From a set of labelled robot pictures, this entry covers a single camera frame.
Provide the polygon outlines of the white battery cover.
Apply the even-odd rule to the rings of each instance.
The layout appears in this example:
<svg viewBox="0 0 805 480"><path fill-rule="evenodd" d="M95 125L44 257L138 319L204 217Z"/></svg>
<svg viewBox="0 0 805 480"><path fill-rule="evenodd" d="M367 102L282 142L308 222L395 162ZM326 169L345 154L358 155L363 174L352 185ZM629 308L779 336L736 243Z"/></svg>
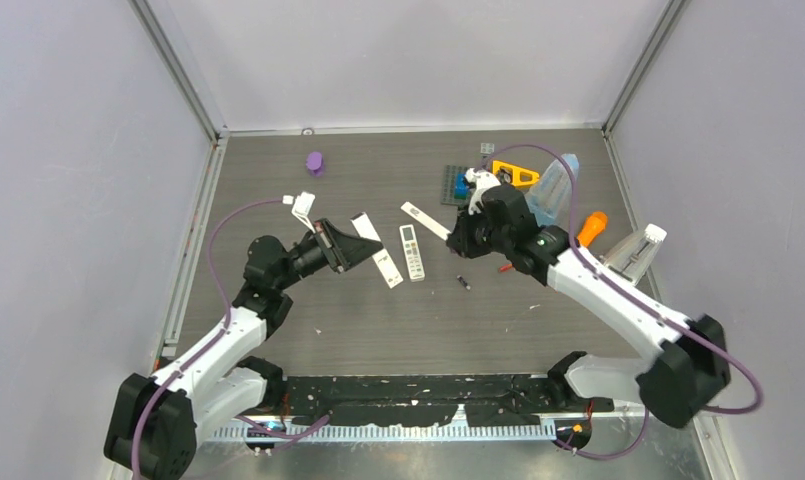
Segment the white battery cover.
<svg viewBox="0 0 805 480"><path fill-rule="evenodd" d="M403 205L400 206L400 209L409 215L412 219L416 220L420 223L423 227L425 227L428 231L436 235L442 241L446 241L450 234L450 231L439 223L437 220L432 218L430 215L416 207L410 202L405 202Z"/></svg>

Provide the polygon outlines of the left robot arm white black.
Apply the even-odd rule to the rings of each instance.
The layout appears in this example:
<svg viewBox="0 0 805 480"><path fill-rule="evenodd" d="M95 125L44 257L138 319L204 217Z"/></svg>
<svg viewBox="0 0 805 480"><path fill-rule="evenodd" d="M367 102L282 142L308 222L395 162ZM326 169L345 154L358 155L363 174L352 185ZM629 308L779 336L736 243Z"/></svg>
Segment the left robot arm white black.
<svg viewBox="0 0 805 480"><path fill-rule="evenodd" d="M144 479L179 479L200 444L239 414L276 412L285 398L280 367L252 356L281 327L293 301L286 289L328 267L346 272L383 248L327 219L291 248L270 235L247 251L244 283L223 318L182 356L120 385L104 456Z"/></svg>

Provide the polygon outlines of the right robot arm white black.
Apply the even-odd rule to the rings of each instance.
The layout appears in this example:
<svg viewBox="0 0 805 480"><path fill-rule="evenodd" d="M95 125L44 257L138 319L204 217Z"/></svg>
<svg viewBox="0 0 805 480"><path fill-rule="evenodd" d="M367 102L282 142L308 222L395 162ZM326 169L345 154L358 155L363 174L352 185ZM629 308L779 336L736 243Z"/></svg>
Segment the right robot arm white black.
<svg viewBox="0 0 805 480"><path fill-rule="evenodd" d="M457 210L447 246L463 258L503 255L519 272L582 305L637 355L603 358L578 353L553 368L552 403L574 410L587 398L643 405L673 428L686 426L731 382L722 325L694 320L620 278L557 225L540 226L524 195L510 185L489 188Z"/></svg>

